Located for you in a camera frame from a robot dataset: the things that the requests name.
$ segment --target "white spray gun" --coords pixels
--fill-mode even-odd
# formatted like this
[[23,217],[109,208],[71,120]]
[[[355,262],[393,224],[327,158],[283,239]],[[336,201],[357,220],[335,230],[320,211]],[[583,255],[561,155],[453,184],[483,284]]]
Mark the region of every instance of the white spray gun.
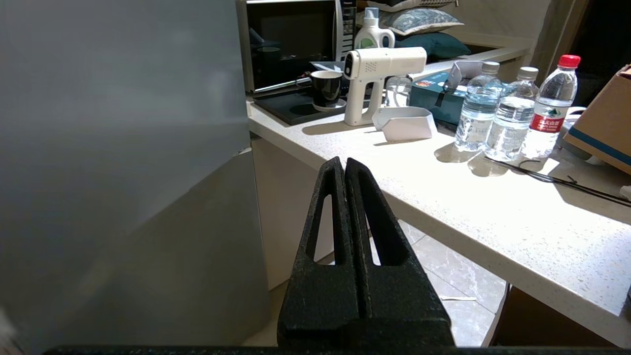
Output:
[[[368,48],[350,51],[346,55],[344,77],[350,80],[344,122],[349,126],[372,124],[372,116],[381,106],[384,80],[391,75],[421,73],[425,69],[427,52],[414,48]],[[362,114],[366,84],[372,85],[368,110]]]

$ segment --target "white countertop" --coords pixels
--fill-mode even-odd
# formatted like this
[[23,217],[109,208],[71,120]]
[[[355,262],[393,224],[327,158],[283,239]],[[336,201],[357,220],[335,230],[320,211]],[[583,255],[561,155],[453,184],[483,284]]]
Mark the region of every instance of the white countertop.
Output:
[[[631,286],[631,208],[452,152],[453,138],[386,142],[343,115],[287,126],[252,105],[250,130],[314,169],[339,156],[370,168],[393,212],[614,344],[631,347],[622,314]],[[543,170],[617,194],[631,177],[578,159]]]

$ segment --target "detergent bottle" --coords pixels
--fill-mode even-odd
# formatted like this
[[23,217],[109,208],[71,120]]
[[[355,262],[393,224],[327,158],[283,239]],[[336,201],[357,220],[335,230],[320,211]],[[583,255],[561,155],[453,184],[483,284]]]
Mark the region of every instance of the detergent bottle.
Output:
[[355,36],[355,49],[381,48],[384,37],[388,38],[388,47],[394,48],[394,33],[379,28],[379,9],[366,8],[363,13],[363,26]]

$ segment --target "microwave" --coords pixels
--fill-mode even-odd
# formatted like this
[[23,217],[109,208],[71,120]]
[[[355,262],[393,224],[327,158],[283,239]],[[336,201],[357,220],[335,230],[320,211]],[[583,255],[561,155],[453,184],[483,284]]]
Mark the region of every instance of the microwave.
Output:
[[303,81],[314,61],[343,61],[353,49],[356,0],[237,0],[245,89]]

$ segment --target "red label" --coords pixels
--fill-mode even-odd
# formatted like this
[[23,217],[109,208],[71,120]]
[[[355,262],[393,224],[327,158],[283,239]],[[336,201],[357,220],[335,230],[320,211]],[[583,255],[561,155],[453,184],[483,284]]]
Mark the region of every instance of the red label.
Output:
[[558,133],[563,126],[565,117],[546,117],[540,114],[535,114],[533,122],[530,124],[530,129],[545,133]]

